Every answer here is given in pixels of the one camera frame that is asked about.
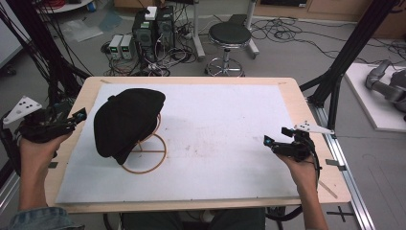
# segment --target black stool seat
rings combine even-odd
[[[209,29],[209,39],[227,48],[245,47],[251,39],[250,31],[244,26],[221,22]]]

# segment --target black metal pole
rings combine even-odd
[[[327,128],[335,128],[339,84],[342,78],[395,3],[396,0],[373,0],[328,71],[316,80],[301,85],[301,89],[304,91],[319,84],[314,94],[308,98],[308,101],[316,106],[323,106],[327,97],[334,94],[330,99]]]

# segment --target power supply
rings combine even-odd
[[[124,35],[122,43],[120,45],[122,48],[122,54],[124,59],[132,59],[135,54],[135,45],[132,35]]]
[[[111,54],[111,57],[113,57],[113,59],[122,58],[122,49],[120,48],[122,39],[123,39],[122,35],[114,35],[113,39],[111,40],[110,44],[108,45],[108,49],[110,50],[110,54]]]

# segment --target sleeve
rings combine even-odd
[[[10,221],[9,230],[81,230],[84,225],[74,224],[62,208],[46,207],[18,212]]]

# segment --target metal bracket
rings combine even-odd
[[[29,115],[37,111],[38,109],[42,108],[40,103],[37,103],[33,99],[23,96],[22,99],[18,102],[18,104],[12,109],[10,114],[3,120],[5,125],[10,124],[24,116]]]
[[[324,133],[324,134],[334,134],[333,130],[313,125],[310,124],[308,121],[304,121],[303,123],[295,125],[295,128],[301,131],[306,131],[306,132],[318,132],[318,133]]]
[[[326,164],[331,165],[331,166],[337,166],[338,170],[341,172],[347,170],[347,166],[340,165],[340,163],[336,160],[326,159]]]

